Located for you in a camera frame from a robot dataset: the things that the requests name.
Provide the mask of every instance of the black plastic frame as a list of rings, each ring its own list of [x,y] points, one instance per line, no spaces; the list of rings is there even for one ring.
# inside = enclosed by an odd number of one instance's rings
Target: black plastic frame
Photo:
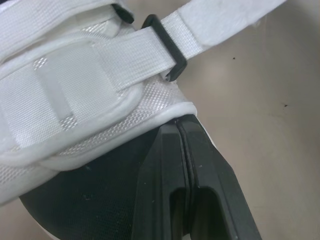
[[[160,19],[155,14],[149,15],[146,20],[144,21],[142,28],[152,27],[155,33],[159,36],[162,43],[176,62],[175,66],[171,69],[171,71],[165,76],[165,79],[168,82],[175,81],[180,74],[186,69],[187,67],[187,59],[182,54],[180,49],[177,47],[175,42],[167,33],[166,29],[162,25]]]

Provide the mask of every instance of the white nylon webbing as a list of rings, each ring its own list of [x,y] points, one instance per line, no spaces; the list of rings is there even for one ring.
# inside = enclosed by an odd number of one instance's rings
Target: white nylon webbing
[[[0,63],[78,13],[117,0],[20,0],[0,14]]]
[[[255,23],[284,1],[192,0],[161,22],[190,59]],[[108,56],[110,78],[121,85],[138,83],[176,64],[151,27],[111,39],[100,51]]]

